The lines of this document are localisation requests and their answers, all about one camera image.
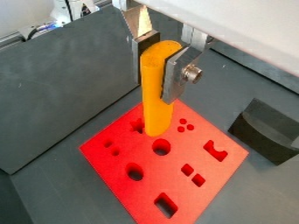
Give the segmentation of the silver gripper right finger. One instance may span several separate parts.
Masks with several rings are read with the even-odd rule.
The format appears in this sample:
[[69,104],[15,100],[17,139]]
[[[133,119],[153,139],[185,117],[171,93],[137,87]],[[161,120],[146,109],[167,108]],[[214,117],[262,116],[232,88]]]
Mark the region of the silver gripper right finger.
[[206,32],[185,24],[182,41],[186,46],[166,60],[162,99],[167,104],[183,94],[187,82],[197,83],[202,78],[199,58],[216,44],[217,39]]

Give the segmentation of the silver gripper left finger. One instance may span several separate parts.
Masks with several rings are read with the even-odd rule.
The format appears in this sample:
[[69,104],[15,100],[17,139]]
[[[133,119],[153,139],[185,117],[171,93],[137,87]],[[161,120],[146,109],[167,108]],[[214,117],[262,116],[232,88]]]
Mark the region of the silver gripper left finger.
[[142,83],[141,56],[146,49],[161,41],[161,32],[153,27],[147,7],[142,4],[123,11],[123,17],[131,32],[131,49],[134,62],[134,77],[138,84]]

